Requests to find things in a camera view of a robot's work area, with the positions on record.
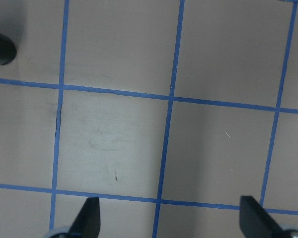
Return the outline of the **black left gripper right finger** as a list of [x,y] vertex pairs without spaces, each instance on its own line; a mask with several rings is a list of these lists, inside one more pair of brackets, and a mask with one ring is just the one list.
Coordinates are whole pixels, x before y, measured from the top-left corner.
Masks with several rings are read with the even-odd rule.
[[239,227],[245,238],[285,238],[286,233],[252,197],[240,197]]

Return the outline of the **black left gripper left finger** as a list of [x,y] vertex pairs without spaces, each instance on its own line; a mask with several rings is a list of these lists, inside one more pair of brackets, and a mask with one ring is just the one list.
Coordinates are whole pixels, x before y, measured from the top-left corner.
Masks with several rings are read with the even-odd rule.
[[89,197],[66,234],[67,238],[97,238],[100,233],[100,203],[98,197]]

